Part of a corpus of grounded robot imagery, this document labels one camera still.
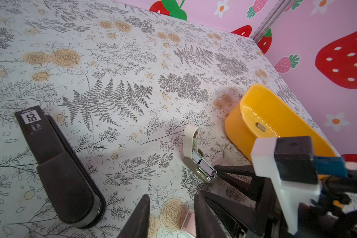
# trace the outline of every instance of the yellow tray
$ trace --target yellow tray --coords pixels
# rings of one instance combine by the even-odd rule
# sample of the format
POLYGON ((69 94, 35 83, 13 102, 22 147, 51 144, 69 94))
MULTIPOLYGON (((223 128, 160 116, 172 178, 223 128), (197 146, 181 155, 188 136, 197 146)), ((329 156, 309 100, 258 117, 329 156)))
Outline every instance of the yellow tray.
POLYGON ((307 122, 297 115, 271 90, 260 84, 252 85, 225 121, 229 139, 251 161, 250 153, 256 138, 311 136, 315 154, 337 156, 330 144, 307 122), (266 131, 261 131, 257 122, 266 131))

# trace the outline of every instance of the patterned table surface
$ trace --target patterned table surface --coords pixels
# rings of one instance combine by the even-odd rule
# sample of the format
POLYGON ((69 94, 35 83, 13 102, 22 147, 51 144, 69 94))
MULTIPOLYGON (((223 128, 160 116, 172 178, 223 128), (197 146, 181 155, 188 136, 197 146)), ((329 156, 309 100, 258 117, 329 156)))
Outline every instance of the patterned table surface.
POLYGON ((249 38, 111 1, 0 0, 0 237, 116 237, 143 194, 153 238, 181 236, 199 190, 252 206, 220 179, 201 184, 181 159, 193 123, 213 165, 248 164, 224 121, 254 83, 324 136, 249 38), (62 223, 43 190, 14 118, 34 105, 107 200, 92 229, 62 223))

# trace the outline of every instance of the stapler label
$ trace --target stapler label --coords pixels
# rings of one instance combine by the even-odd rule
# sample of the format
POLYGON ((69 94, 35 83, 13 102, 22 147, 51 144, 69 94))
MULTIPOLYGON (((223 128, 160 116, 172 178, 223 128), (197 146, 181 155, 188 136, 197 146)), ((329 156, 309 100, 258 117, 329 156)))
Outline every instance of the stapler label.
POLYGON ((36 112, 36 110, 25 112, 25 113, 21 114, 21 116, 22 116, 22 119, 24 120, 25 124, 29 124, 29 123, 41 120, 41 118, 38 115, 38 113, 36 112))

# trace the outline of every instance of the white daisy with orange center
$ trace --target white daisy with orange center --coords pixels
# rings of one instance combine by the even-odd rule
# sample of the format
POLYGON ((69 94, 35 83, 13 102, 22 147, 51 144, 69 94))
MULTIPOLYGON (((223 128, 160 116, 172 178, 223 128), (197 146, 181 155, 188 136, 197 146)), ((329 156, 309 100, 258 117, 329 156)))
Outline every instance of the white daisy with orange center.
POLYGON ((332 126, 333 130, 339 132, 342 126, 349 126, 351 123, 344 120, 344 113, 340 112, 337 115, 326 115, 327 120, 324 122, 324 126, 332 126))
POLYGON ((314 0, 313 5, 315 8, 312 10, 311 14, 320 12, 324 14, 327 11, 329 4, 333 3, 335 0, 314 0))
POLYGON ((217 2, 217 10, 214 12, 214 16, 218 15, 220 18, 223 16, 224 12, 229 10, 229 6, 227 5, 228 0, 224 0, 224 2, 217 2))

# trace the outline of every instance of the orange flower center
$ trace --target orange flower center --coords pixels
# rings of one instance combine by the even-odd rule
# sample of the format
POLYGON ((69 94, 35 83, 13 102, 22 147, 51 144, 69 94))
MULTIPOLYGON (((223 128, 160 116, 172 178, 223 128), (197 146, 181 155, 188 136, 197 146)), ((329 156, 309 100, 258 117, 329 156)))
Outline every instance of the orange flower center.
POLYGON ((335 119, 332 120, 332 123, 333 123, 333 124, 338 124, 338 123, 340 123, 340 120, 337 119, 337 118, 335 118, 335 119))
POLYGON ((319 4, 319 6, 323 7, 325 4, 327 4, 327 0, 322 0, 321 3, 319 4))

